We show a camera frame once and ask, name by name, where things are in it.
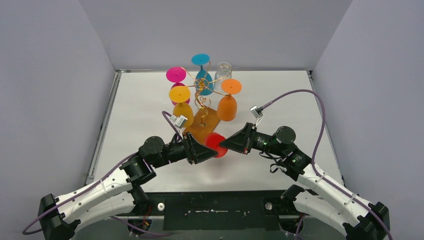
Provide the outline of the gold wire rack wooden base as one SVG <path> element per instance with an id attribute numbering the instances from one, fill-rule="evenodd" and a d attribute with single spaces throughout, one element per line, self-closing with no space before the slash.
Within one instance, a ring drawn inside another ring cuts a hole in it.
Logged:
<path id="1" fill-rule="evenodd" d="M 195 80 L 196 76 L 193 76 L 188 71 L 186 72 L 192 79 L 193 84 L 190 85 L 191 88 L 194 88 L 193 101 L 194 106 L 197 108 L 197 112 L 194 115 L 194 121 L 191 126 L 184 129 L 184 133 L 191 133 L 192 136 L 200 143 L 205 141 L 205 138 L 208 134 L 214 132 L 218 124 L 220 123 L 220 119 L 217 116 L 217 110 L 213 109 L 212 103 L 213 101 L 209 98 L 209 95 L 202 96 L 200 92 L 195 88 Z M 215 91 L 215 88 L 212 94 L 220 95 L 222 97 L 225 96 L 225 93 L 222 91 Z"/>

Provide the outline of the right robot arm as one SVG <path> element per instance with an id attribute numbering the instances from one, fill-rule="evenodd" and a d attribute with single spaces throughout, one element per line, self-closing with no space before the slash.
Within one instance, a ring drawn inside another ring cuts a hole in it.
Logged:
<path id="1" fill-rule="evenodd" d="M 389 209 L 381 202 L 372 203 L 334 181 L 295 145 L 296 134 L 288 126 L 272 135 L 257 131 L 253 123 L 219 145 L 245 154 L 258 150 L 272 159 L 270 172 L 282 171 L 296 183 L 281 195 L 287 214 L 297 211 L 310 215 L 339 231 L 347 240 L 392 239 Z"/>

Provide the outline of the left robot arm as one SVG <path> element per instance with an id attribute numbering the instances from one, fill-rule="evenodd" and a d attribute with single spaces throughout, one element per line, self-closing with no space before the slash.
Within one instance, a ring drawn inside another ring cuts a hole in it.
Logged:
<path id="1" fill-rule="evenodd" d="M 217 155 L 190 133 L 169 143 L 151 136 L 97 182 L 60 196 L 44 196 L 38 211 L 44 238 L 69 240 L 78 230 L 111 216 L 131 212 L 141 216 L 150 206 L 142 185 L 156 177 L 155 168 L 180 160 L 199 164 Z"/>

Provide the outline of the red wine glass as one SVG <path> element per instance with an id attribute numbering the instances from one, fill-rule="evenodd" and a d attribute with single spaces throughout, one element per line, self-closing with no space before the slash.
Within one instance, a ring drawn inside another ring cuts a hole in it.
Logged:
<path id="1" fill-rule="evenodd" d="M 216 158 L 221 158 L 226 155 L 228 149 L 220 146 L 220 143 L 226 140 L 224 136 L 219 133 L 211 132 L 209 133 L 204 140 L 204 145 L 208 148 L 215 150 L 218 154 Z"/>

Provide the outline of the orange wine glass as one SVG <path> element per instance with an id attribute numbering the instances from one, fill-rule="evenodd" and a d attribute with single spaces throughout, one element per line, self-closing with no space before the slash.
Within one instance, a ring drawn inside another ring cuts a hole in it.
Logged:
<path id="1" fill-rule="evenodd" d="M 233 95 L 241 92 L 242 84 L 234 78 L 229 78 L 222 82 L 221 88 L 225 96 L 219 101 L 216 114 L 221 121 L 230 122 L 236 118 L 238 109 L 237 101 Z"/>

